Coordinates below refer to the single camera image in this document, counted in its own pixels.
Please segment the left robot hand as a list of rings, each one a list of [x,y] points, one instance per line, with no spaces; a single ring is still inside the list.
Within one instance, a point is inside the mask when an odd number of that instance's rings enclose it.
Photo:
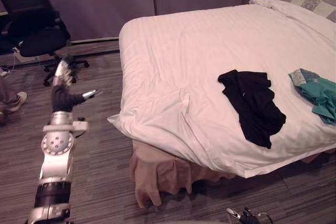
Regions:
[[[73,56],[65,56],[59,62],[51,86],[52,112],[71,112],[72,108],[92,99],[102,93],[101,90],[90,90],[84,93],[71,94],[71,66],[75,63]]]

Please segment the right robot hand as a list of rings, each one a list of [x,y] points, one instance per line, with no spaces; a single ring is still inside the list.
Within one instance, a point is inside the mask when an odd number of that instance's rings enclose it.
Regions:
[[[239,220],[242,224],[260,224],[259,219],[247,208],[245,208],[243,214],[239,214],[230,208],[227,208],[226,212]]]

